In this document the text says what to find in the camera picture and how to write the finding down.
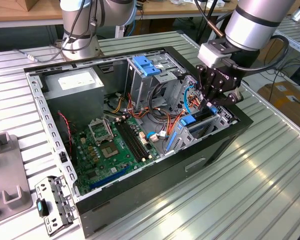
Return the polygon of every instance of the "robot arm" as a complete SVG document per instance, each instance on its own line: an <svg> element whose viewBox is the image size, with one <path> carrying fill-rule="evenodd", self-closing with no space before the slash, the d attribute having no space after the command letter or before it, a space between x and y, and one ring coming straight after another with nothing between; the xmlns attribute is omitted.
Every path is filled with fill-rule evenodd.
<svg viewBox="0 0 300 240"><path fill-rule="evenodd" d="M137 11L136 0L61 0L60 7L63 39L70 38L62 54L69 60L98 56L97 27L128 25Z"/></svg>
<svg viewBox="0 0 300 240"><path fill-rule="evenodd" d="M264 71L266 65L251 68L260 49L271 38L281 39L285 48L281 57L288 52L289 42L283 36L273 36L295 0L240 0L233 12L225 35L201 45L198 58L205 64L197 66L197 88L204 100L200 107L231 105L242 100L238 87L247 71ZM226 98L221 93L231 92Z"/></svg>

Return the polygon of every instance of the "yellow wire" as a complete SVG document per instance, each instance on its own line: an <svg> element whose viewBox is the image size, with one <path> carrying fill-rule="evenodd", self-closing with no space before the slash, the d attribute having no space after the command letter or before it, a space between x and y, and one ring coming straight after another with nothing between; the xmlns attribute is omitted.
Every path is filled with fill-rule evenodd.
<svg viewBox="0 0 300 240"><path fill-rule="evenodd" d="M116 114L117 112L119 112L120 110L120 107L121 107L121 98L119 99L119 103L118 103L118 106L116 107L115 110L113 110L111 113L113 114Z"/></svg>

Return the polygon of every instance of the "metal bracket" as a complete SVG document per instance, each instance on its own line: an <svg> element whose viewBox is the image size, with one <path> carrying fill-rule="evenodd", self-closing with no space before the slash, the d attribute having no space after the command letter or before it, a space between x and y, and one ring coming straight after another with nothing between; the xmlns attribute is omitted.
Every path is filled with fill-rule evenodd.
<svg viewBox="0 0 300 240"><path fill-rule="evenodd" d="M46 203L48 213L43 216L43 221L50 237L69 227L74 219L78 218L77 209L64 176L46 177L35 185L35 190L40 199L37 202L39 213L42 209L41 203Z"/></svg>

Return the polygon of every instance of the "gray plastic part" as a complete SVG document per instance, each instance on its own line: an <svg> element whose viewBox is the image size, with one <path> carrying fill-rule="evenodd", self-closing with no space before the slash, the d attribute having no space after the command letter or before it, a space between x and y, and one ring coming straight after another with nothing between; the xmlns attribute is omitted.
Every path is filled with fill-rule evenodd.
<svg viewBox="0 0 300 240"><path fill-rule="evenodd" d="M18 139L0 133L0 221L32 206Z"/></svg>
<svg viewBox="0 0 300 240"><path fill-rule="evenodd" d="M0 153L5 153L14 148L14 143L11 141L7 132L0 133Z"/></svg>
<svg viewBox="0 0 300 240"><path fill-rule="evenodd" d="M8 194L5 190L2 191L3 203L8 205L10 209L16 209L27 203L28 199L25 192L22 188L17 185L16 186L16 194L12 192Z"/></svg>

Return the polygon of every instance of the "slotted aluminum surface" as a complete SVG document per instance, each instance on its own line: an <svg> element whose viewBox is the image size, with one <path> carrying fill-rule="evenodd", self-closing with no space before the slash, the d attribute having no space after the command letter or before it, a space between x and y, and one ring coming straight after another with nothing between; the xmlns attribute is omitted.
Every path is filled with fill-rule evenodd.
<svg viewBox="0 0 300 240"><path fill-rule="evenodd" d="M198 46L177 32L100 41L106 55L174 46L199 64ZM55 48L28 49L48 59ZM0 131L18 136L24 168L34 186L58 176L23 68L22 54L0 52ZM300 131L255 93L242 90L238 106L254 121L206 169L107 226L90 239L297 239L300 235ZM80 240L78 220L50 239ZM0 222L0 239L49 239L36 206Z"/></svg>
<svg viewBox="0 0 300 240"><path fill-rule="evenodd" d="M289 40L290 46L300 52L300 23L285 17L275 34L285 36Z"/></svg>

